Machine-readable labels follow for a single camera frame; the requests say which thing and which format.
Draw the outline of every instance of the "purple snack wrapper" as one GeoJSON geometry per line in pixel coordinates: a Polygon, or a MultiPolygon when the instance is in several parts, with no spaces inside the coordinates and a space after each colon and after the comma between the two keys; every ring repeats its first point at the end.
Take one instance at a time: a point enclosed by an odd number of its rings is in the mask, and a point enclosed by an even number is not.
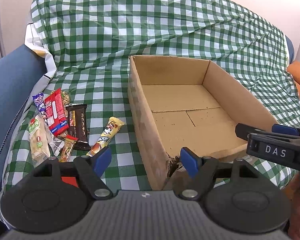
{"type": "Polygon", "coordinates": [[[39,112],[42,114],[44,121],[47,123],[46,106],[43,101],[43,93],[39,93],[32,96],[35,106],[38,108],[39,112]]]}

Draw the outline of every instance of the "chocolate bar wrapper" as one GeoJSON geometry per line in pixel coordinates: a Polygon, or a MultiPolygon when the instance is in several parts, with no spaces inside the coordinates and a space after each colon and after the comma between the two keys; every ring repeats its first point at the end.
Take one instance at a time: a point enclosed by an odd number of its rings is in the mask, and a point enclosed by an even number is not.
{"type": "Polygon", "coordinates": [[[108,143],[111,141],[112,137],[120,130],[121,126],[123,125],[124,122],[122,122],[118,118],[110,117],[105,130],[100,135],[100,138],[86,155],[92,157],[103,147],[107,146],[108,143]]]}
{"type": "Polygon", "coordinates": [[[91,149],[88,143],[86,104],[67,106],[68,111],[68,134],[78,138],[74,145],[75,150],[89,151],[91,149]]]}

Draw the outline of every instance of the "red object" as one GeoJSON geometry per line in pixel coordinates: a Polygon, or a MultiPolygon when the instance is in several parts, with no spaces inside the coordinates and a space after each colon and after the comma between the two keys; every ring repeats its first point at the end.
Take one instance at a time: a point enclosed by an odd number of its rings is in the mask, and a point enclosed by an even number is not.
{"type": "Polygon", "coordinates": [[[73,137],[73,136],[71,136],[71,135],[69,135],[69,134],[67,134],[66,138],[68,138],[68,139],[70,139],[70,140],[73,140],[73,141],[77,141],[77,140],[78,140],[78,138],[73,137]]]}
{"type": "Polygon", "coordinates": [[[73,185],[77,188],[79,187],[75,177],[61,177],[61,179],[63,182],[65,182],[67,184],[73,185]]]}
{"type": "Polygon", "coordinates": [[[61,88],[48,96],[44,103],[49,129],[54,136],[58,136],[69,128],[62,104],[61,88]]]}

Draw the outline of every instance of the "yellow snack wrapper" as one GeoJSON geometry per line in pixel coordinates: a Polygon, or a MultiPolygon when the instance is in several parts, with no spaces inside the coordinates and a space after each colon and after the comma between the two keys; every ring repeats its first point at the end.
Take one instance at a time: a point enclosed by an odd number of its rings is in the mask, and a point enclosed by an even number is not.
{"type": "Polygon", "coordinates": [[[105,130],[100,135],[100,138],[86,155],[92,157],[103,147],[107,146],[112,137],[120,130],[121,126],[123,125],[124,122],[122,122],[118,118],[110,117],[105,130]]]}

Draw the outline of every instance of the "zipper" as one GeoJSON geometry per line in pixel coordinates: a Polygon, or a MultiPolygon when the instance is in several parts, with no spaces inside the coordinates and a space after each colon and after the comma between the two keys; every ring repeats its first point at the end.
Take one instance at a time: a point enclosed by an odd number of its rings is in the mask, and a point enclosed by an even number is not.
{"type": "Polygon", "coordinates": [[[6,143],[6,140],[7,140],[8,136],[9,136],[10,131],[11,131],[11,129],[12,129],[14,123],[16,122],[16,120],[17,120],[19,114],[21,113],[22,109],[24,108],[24,106],[25,106],[26,103],[28,102],[29,97],[30,97],[30,96],[28,96],[28,98],[26,99],[26,101],[24,101],[24,103],[22,104],[21,108],[20,108],[19,111],[17,112],[17,115],[16,115],[15,118],[13,119],[13,121],[12,121],[12,123],[11,123],[11,125],[10,125],[10,127],[9,127],[9,129],[8,129],[8,131],[7,131],[7,133],[6,133],[6,136],[4,137],[3,142],[2,142],[2,144],[1,144],[1,147],[0,147],[0,155],[1,155],[1,152],[2,152],[2,150],[3,150],[4,144],[6,143]]]}

